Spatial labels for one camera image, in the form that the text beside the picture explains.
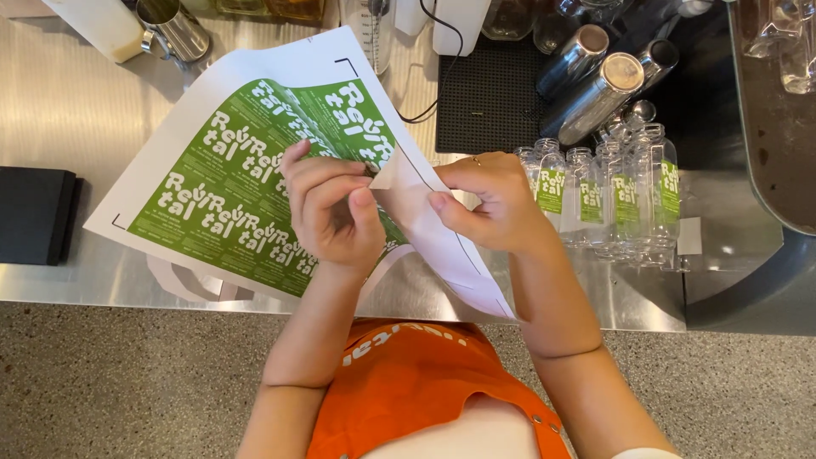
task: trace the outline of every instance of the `stainless steel counter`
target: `stainless steel counter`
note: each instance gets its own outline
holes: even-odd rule
[[[320,31],[217,19],[202,24],[213,36],[216,56],[237,47],[275,47]],[[395,106],[408,116],[436,96],[437,57],[430,41],[430,28],[417,38],[398,34],[382,78]],[[282,314],[295,309],[260,295],[252,301],[183,301],[158,286],[144,254],[79,229],[181,97],[184,77],[173,63],[142,55],[112,64],[58,18],[0,20],[0,49],[0,165],[67,169],[87,180],[68,263],[0,264],[0,300]],[[457,157],[434,152],[435,116],[409,129],[430,159],[448,163]],[[581,252],[571,256],[603,328],[685,330],[679,274],[604,264]],[[499,281],[508,288],[506,275]],[[499,321],[450,295],[416,254],[400,260],[357,313]]]

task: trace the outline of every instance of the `fingernail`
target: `fingernail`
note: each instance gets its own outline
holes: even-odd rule
[[[445,196],[442,195],[443,193],[438,192],[430,193],[428,195],[428,201],[431,203],[431,207],[433,207],[433,210],[437,212],[441,212],[446,204]]]
[[[374,195],[371,194],[370,191],[367,191],[367,190],[361,190],[361,191],[354,190],[353,194],[354,194],[354,196],[353,196],[354,203],[356,205],[358,205],[359,207],[370,206],[371,204],[374,203]]]

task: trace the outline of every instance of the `person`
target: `person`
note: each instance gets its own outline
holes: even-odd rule
[[[504,371],[472,324],[354,320],[385,233],[363,163],[286,150],[292,227],[319,258],[314,279],[269,352],[239,459],[677,458],[629,390],[558,234],[511,154],[436,167],[428,200],[451,230],[506,251],[521,334],[557,415]]]

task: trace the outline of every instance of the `black cable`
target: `black cable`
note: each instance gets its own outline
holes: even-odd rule
[[[421,123],[422,121],[417,121],[417,120],[422,118],[426,114],[428,114],[428,112],[431,111],[433,109],[433,107],[437,106],[437,103],[439,102],[439,96],[445,90],[445,83],[448,82],[448,75],[450,75],[450,70],[454,68],[454,64],[456,64],[456,60],[462,54],[462,49],[464,48],[464,38],[462,38],[462,34],[453,25],[450,25],[450,24],[446,23],[444,20],[439,19],[438,17],[434,16],[430,11],[428,11],[428,9],[425,7],[425,1],[424,0],[419,0],[419,7],[421,7],[422,11],[426,15],[428,15],[429,18],[433,19],[434,22],[437,22],[437,23],[439,23],[441,25],[444,25],[445,27],[447,27],[448,29],[453,30],[454,32],[456,32],[457,35],[459,35],[459,51],[456,53],[456,56],[454,57],[453,62],[451,62],[450,66],[448,66],[448,70],[445,71],[445,77],[442,78],[442,84],[441,84],[441,86],[439,86],[439,92],[437,93],[437,98],[433,101],[433,103],[427,109],[425,109],[425,111],[423,111],[421,114],[419,114],[419,115],[417,115],[417,116],[415,116],[413,118],[406,118],[406,117],[402,116],[402,114],[399,112],[399,110],[397,110],[397,114],[400,115],[400,118],[402,118],[402,121],[404,121],[406,123],[409,123],[409,124]]]

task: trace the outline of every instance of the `hand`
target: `hand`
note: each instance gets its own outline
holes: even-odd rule
[[[468,191],[481,199],[471,212],[447,193],[428,196],[442,223],[474,243],[520,253],[534,241],[555,233],[533,200],[527,175],[515,155],[483,153],[434,170],[448,188]]]
[[[385,245],[377,204],[367,188],[371,178],[363,176],[366,165],[301,159],[309,149],[305,139],[290,146],[281,164],[298,242],[321,266],[336,265],[366,277]]]

